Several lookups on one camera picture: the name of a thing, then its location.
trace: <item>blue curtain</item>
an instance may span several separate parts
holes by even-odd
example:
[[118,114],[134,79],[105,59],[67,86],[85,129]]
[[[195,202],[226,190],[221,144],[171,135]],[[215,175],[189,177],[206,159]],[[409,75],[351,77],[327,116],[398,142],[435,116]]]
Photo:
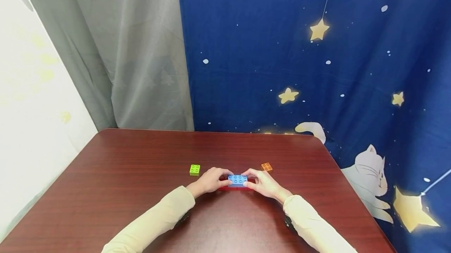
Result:
[[398,252],[451,251],[451,0],[180,7],[197,131],[313,134]]

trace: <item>cartoon cat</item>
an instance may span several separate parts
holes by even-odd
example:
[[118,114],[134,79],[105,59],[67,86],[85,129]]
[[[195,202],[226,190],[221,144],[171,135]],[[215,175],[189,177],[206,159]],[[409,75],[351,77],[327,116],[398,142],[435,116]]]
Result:
[[393,223],[393,218],[385,211],[390,205],[377,196],[387,192],[387,180],[384,174],[385,157],[382,159],[370,144],[364,152],[357,155],[355,164],[341,169],[360,200],[371,215],[379,220]]
[[320,123],[317,122],[303,122],[294,128],[297,132],[311,132],[314,137],[318,138],[323,144],[326,142],[326,134]]

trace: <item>finger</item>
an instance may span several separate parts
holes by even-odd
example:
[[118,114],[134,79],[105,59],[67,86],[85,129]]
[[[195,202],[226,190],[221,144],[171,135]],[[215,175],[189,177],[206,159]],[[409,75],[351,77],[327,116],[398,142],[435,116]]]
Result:
[[250,188],[251,190],[255,190],[255,191],[258,192],[258,188],[259,188],[259,185],[258,185],[258,184],[254,184],[254,183],[252,183],[252,182],[244,182],[243,185],[244,185],[245,187],[247,187],[247,188]]
[[219,188],[229,186],[232,184],[232,181],[226,179],[225,181],[219,181]]
[[219,169],[221,170],[221,175],[233,175],[233,173],[228,169]]
[[261,171],[257,171],[255,169],[250,168],[249,170],[245,171],[244,173],[242,173],[241,175],[243,176],[250,176],[251,178],[258,178],[261,174]]

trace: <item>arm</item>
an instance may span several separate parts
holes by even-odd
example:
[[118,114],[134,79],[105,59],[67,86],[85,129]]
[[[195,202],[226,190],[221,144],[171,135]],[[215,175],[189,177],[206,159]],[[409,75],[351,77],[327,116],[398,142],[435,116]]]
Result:
[[173,229],[193,208],[197,197],[232,183],[229,180],[219,181],[222,175],[232,175],[232,172],[211,168],[186,188],[180,186],[171,191],[157,205],[121,230],[104,246],[102,253],[141,253],[158,236]]
[[285,214],[290,217],[299,236],[317,251],[321,253],[356,252],[306,200],[281,187],[268,172],[249,169],[243,175],[255,178],[255,184],[247,182],[245,183],[246,187],[266,197],[276,199],[283,205]]
[[299,236],[319,252],[357,252],[299,195],[285,199],[283,210]]

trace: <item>wrist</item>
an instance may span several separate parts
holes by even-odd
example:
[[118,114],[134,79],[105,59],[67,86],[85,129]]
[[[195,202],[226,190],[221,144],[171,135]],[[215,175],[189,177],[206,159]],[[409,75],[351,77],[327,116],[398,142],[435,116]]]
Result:
[[286,190],[285,188],[281,188],[277,194],[276,194],[276,200],[281,203],[282,205],[285,203],[285,200],[287,200],[288,197],[292,196],[293,194]]
[[204,193],[199,183],[197,182],[190,183],[189,185],[187,185],[186,189],[192,194],[195,199]]

